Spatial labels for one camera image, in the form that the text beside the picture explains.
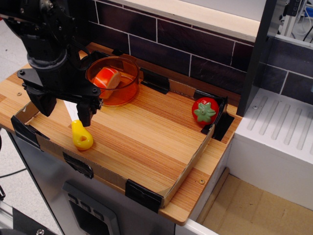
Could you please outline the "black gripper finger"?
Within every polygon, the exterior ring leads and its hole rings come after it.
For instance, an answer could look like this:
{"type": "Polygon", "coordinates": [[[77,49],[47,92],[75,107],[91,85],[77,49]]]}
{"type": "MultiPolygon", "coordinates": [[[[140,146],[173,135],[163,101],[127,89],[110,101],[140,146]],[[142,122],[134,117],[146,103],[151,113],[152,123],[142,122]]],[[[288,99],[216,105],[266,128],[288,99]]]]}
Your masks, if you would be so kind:
{"type": "Polygon", "coordinates": [[[45,116],[50,116],[55,108],[57,100],[48,92],[26,88],[27,94],[36,108],[45,116]]]}
{"type": "Polygon", "coordinates": [[[96,114],[97,109],[88,102],[82,101],[76,106],[78,118],[84,127],[91,125],[91,119],[96,114]]]}

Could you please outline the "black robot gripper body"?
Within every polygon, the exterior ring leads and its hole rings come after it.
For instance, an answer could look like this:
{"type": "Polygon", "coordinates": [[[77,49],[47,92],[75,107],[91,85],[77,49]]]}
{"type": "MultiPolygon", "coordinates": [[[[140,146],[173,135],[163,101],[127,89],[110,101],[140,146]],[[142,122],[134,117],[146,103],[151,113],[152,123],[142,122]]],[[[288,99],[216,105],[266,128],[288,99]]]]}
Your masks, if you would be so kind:
{"type": "Polygon", "coordinates": [[[18,72],[24,89],[34,88],[48,92],[57,99],[79,104],[88,102],[101,108],[100,89],[86,79],[86,71],[95,61],[95,53],[82,59],[74,50],[61,50],[55,55],[46,50],[28,50],[31,68],[18,72]]]}

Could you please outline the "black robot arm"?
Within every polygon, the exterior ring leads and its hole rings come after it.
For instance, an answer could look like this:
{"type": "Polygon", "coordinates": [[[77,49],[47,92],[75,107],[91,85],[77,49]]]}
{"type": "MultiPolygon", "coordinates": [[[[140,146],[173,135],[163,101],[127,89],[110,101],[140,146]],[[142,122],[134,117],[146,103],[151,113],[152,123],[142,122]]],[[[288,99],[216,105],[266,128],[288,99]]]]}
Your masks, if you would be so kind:
{"type": "Polygon", "coordinates": [[[100,90],[86,79],[94,59],[86,51],[88,20],[84,0],[3,0],[0,16],[27,51],[29,69],[18,72],[32,103],[49,116],[57,99],[77,105],[78,118],[90,126],[101,108],[100,90]]]}

